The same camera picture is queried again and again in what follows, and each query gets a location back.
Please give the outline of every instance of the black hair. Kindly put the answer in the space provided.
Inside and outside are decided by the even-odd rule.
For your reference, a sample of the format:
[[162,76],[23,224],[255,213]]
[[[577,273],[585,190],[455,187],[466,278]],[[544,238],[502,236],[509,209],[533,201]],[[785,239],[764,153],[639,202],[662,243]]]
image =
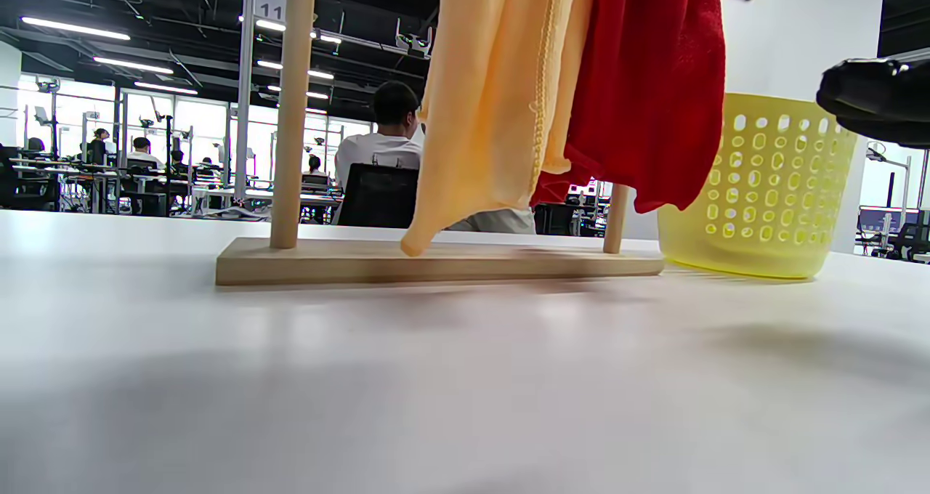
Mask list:
[[403,124],[408,114],[416,114],[419,99],[416,93],[402,81],[388,81],[375,92],[375,123],[379,126]]
[[311,154],[311,155],[310,155],[310,162],[309,162],[309,163],[310,163],[310,170],[311,170],[311,171],[318,171],[318,170],[320,170],[320,166],[322,166],[322,164],[323,164],[323,162],[320,162],[320,157],[319,157],[319,156],[316,156],[316,154]]

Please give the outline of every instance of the wooden dowel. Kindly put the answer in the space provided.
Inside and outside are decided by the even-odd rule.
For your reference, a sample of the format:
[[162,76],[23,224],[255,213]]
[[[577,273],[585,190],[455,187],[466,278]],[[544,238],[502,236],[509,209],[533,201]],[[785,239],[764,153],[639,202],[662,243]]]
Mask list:
[[607,232],[604,233],[604,252],[619,254],[623,239],[623,219],[627,215],[627,200],[630,188],[618,183],[610,193],[610,212],[607,213]]
[[278,111],[278,144],[275,147],[275,206],[272,207],[274,249],[296,248],[313,1],[288,0],[286,7],[288,30],[283,48],[281,108]]

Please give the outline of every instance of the yellow towel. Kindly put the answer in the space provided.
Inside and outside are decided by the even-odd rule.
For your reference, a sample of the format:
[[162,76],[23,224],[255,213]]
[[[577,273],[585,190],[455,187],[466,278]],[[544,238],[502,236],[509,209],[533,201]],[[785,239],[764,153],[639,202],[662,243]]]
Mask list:
[[440,0],[421,119],[418,256],[481,211],[526,208],[539,172],[570,169],[565,137],[591,0]]

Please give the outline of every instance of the wooden base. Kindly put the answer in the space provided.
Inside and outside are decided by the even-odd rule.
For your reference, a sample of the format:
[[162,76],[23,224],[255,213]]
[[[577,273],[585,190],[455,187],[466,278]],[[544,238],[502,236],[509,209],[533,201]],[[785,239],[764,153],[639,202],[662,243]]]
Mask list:
[[275,250],[266,238],[237,238],[217,259],[218,286],[300,283],[463,282],[654,276],[661,258],[630,258],[597,249],[433,243],[408,258],[398,242],[299,240]]

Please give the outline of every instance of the red towel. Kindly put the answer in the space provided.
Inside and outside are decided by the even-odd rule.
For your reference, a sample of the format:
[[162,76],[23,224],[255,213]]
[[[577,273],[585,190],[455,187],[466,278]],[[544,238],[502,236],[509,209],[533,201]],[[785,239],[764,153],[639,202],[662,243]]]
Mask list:
[[565,146],[572,169],[543,173],[533,202],[589,180],[637,191],[645,213],[698,198],[724,119],[720,0],[594,0]]

